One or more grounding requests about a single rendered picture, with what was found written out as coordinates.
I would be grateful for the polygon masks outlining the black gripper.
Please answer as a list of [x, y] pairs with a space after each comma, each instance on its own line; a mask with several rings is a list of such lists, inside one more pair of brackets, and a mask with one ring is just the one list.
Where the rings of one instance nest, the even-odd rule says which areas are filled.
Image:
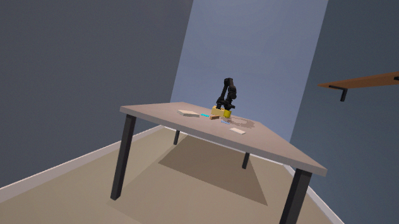
[[232, 99], [227, 98], [226, 101], [229, 101], [229, 104], [228, 104], [228, 105], [227, 105], [227, 104], [224, 105], [225, 110], [228, 110], [228, 111], [229, 111], [231, 108], [233, 108], [233, 109], [235, 108], [235, 106], [231, 104], [232, 101], [233, 101]]

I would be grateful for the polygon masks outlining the yellow cup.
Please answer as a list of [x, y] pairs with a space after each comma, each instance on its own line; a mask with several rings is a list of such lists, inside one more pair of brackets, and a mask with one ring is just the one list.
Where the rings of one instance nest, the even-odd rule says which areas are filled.
[[229, 118], [230, 115], [231, 115], [231, 112], [232, 112], [232, 111], [225, 110], [223, 116]]

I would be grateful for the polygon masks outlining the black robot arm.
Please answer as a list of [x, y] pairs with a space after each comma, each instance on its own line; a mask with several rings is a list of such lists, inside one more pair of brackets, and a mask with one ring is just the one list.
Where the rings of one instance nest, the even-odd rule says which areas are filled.
[[228, 88], [227, 98], [230, 98], [230, 99], [233, 99], [233, 100], [236, 99], [237, 91], [236, 91], [236, 87], [234, 86], [233, 79], [232, 78], [225, 78], [224, 79], [224, 88], [223, 88], [222, 94], [221, 94], [221, 96], [218, 98], [218, 100], [216, 102], [217, 103], [216, 109], [220, 109], [222, 105], [225, 105], [225, 104], [228, 105], [229, 104], [229, 101], [224, 100], [224, 96], [225, 96], [225, 93], [227, 91], [227, 88]]

